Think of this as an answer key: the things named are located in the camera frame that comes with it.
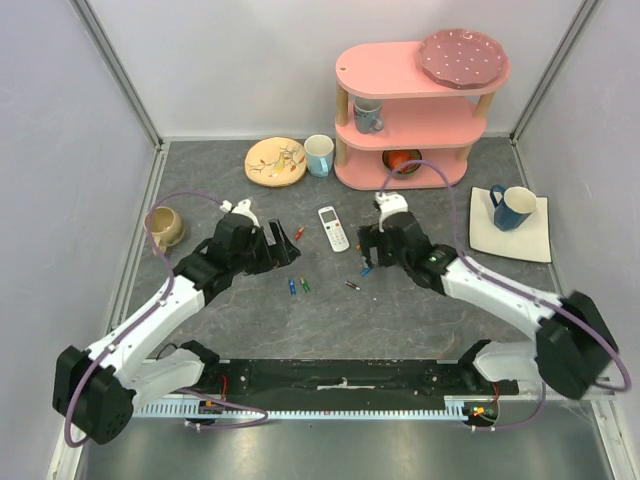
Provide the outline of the white remote control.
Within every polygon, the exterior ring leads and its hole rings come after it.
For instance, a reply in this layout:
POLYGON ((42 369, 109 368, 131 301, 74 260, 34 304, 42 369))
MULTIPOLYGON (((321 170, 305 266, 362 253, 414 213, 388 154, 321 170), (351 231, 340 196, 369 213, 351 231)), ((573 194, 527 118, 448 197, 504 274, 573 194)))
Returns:
POLYGON ((320 208, 318 210, 318 216, 330 243, 331 249, 335 253, 342 253, 346 251, 350 244, 335 208, 332 206, 320 208))

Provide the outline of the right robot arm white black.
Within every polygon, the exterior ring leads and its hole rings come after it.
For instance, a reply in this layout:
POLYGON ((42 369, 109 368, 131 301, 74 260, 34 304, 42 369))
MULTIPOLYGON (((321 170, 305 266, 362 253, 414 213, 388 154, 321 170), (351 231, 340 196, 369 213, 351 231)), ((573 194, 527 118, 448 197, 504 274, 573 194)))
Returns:
POLYGON ((417 286, 479 307, 525 334, 534 343, 526 360, 566 398, 583 398, 619 351, 588 295, 561 297, 487 270, 453 246, 432 243, 410 212, 359 227, 358 239, 368 265, 399 266, 417 286))

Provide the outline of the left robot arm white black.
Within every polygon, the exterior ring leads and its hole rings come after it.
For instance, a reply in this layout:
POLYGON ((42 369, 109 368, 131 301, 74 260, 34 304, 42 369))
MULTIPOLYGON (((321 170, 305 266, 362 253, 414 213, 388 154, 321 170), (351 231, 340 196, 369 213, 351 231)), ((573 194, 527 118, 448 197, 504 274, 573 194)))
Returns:
POLYGON ((269 227, 272 241, 249 214, 225 214, 213 235, 171 268, 160 289, 116 330, 84 350, 69 346, 58 356, 52 405, 64 417, 69 446, 82 444, 73 438, 73 428, 106 444, 147 404, 187 387, 198 393, 216 388, 219 357, 197 341, 183 343, 158 361, 147 357, 230 288, 237 275, 269 272, 300 257, 279 220, 269 227))

